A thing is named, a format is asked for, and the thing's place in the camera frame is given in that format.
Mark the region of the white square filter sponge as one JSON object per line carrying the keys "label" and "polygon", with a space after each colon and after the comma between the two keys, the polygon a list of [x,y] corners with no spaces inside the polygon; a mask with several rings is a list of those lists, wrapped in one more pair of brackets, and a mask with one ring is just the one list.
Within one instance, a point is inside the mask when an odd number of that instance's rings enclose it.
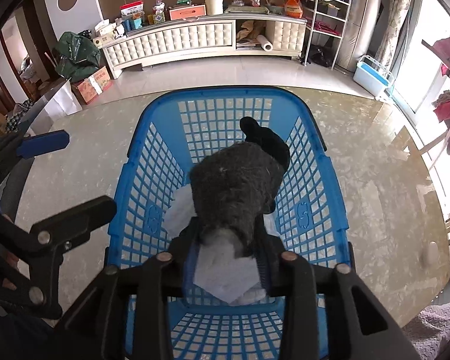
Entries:
{"label": "white square filter sponge", "polygon": [[[196,215],[191,186],[172,194],[171,206],[163,219],[163,228],[175,238]],[[230,306],[261,302],[266,290],[260,284],[257,262],[253,257],[237,257],[238,239],[230,230],[220,229],[199,246],[193,272],[193,284]]]}

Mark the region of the black square filter sponge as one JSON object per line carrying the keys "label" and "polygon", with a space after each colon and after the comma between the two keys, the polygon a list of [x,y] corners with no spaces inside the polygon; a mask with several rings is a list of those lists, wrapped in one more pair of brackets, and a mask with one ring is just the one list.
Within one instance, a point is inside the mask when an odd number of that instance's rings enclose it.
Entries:
{"label": "black square filter sponge", "polygon": [[189,173],[200,242],[226,229],[238,239],[237,257],[253,255],[256,219],[273,211],[284,173],[259,145],[245,141],[203,158]]}

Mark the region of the black soft cloth in basket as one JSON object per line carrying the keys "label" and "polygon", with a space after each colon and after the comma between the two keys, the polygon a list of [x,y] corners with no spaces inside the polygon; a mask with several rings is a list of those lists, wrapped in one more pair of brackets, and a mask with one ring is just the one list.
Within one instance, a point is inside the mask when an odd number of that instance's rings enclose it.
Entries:
{"label": "black soft cloth in basket", "polygon": [[268,127],[262,127],[258,122],[245,116],[240,120],[240,129],[245,140],[257,144],[263,151],[271,155],[285,171],[289,169],[290,151],[285,141]]}

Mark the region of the grey side table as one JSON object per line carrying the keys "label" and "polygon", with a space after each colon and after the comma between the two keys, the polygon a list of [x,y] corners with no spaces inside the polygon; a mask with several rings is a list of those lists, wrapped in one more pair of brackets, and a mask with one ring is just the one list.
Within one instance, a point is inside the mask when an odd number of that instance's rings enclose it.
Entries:
{"label": "grey side table", "polygon": [[40,135],[47,133],[56,121],[82,111],[71,83],[60,79],[46,94],[41,96],[20,119],[20,132]]}

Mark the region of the red cardboard box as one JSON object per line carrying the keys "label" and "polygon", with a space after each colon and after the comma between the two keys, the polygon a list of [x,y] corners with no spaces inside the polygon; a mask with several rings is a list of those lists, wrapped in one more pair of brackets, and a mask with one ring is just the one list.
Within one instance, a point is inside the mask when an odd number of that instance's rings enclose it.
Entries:
{"label": "red cardboard box", "polygon": [[90,77],[72,84],[72,92],[81,105],[88,105],[112,85],[107,67],[100,68]]}

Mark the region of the green plastic bag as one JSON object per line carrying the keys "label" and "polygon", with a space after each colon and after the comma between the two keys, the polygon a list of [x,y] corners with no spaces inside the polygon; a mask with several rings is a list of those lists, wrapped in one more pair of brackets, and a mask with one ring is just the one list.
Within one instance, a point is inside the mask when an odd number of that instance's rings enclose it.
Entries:
{"label": "green plastic bag", "polygon": [[80,34],[64,32],[54,50],[58,55],[56,72],[70,83],[87,79],[101,67],[100,50]]}

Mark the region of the blue plastic laundry basket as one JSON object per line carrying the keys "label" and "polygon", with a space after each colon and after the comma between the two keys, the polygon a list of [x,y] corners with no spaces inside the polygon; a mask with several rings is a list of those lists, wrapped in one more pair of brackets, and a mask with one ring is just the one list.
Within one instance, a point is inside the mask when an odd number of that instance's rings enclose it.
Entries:
{"label": "blue plastic laundry basket", "polygon": [[115,194],[107,261],[136,267],[198,228],[182,297],[168,301],[176,359],[276,359],[284,300],[257,269],[254,224],[326,268],[349,263],[345,203],[308,105],[275,87],[183,89],[139,117]]}

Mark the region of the white tufted TV cabinet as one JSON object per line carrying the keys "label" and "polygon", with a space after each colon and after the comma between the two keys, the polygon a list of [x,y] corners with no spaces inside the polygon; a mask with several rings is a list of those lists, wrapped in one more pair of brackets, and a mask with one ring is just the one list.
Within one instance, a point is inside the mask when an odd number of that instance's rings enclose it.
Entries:
{"label": "white tufted TV cabinet", "polygon": [[[222,56],[280,56],[297,59],[305,38],[304,19],[288,16],[228,13],[150,25],[100,46],[114,79],[136,65],[154,66],[188,59]],[[265,36],[266,52],[256,41]]]}

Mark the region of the pink drawer box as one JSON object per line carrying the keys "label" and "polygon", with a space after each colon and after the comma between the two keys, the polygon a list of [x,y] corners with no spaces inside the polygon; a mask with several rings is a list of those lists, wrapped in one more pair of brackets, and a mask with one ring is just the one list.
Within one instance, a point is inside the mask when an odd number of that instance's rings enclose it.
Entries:
{"label": "pink drawer box", "polygon": [[206,15],[206,6],[201,5],[183,5],[169,9],[171,20],[195,19]]}

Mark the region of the cream thread spool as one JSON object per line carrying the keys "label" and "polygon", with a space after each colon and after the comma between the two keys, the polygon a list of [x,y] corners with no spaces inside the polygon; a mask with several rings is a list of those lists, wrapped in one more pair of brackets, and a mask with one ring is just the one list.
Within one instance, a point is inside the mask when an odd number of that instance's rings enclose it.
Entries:
{"label": "cream thread spool", "polygon": [[224,13],[224,0],[205,0],[208,16],[217,16]]}

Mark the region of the white paper roll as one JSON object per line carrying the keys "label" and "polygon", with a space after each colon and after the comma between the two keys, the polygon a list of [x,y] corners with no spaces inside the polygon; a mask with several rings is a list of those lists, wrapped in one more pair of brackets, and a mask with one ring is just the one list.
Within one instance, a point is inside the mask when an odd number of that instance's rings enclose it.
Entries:
{"label": "white paper roll", "polygon": [[262,49],[266,52],[271,52],[273,50],[273,45],[268,41],[268,39],[263,35],[257,35],[256,37],[257,43],[262,47]]}

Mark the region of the white blue storage box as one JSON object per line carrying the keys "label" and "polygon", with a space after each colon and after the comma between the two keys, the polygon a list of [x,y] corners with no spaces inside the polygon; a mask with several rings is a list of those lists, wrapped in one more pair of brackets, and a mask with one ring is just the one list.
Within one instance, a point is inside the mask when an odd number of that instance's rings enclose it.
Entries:
{"label": "white blue storage box", "polygon": [[370,55],[363,55],[357,61],[353,81],[377,98],[392,86],[393,74]]}

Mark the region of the orange plastic jug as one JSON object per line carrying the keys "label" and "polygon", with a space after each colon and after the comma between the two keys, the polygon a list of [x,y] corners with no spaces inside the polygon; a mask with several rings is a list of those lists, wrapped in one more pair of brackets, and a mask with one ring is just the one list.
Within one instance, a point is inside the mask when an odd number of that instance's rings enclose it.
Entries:
{"label": "orange plastic jug", "polygon": [[284,13],[286,16],[300,19],[303,15],[302,4],[300,0],[287,0],[284,5]]}

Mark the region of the white metal shelf rack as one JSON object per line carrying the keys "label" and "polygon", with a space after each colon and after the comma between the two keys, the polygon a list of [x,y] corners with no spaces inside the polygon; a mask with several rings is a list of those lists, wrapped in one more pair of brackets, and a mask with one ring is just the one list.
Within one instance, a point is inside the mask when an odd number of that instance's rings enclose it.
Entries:
{"label": "white metal shelf rack", "polygon": [[301,63],[322,63],[334,69],[345,30],[349,22],[352,0],[301,0],[305,19],[305,38]]}

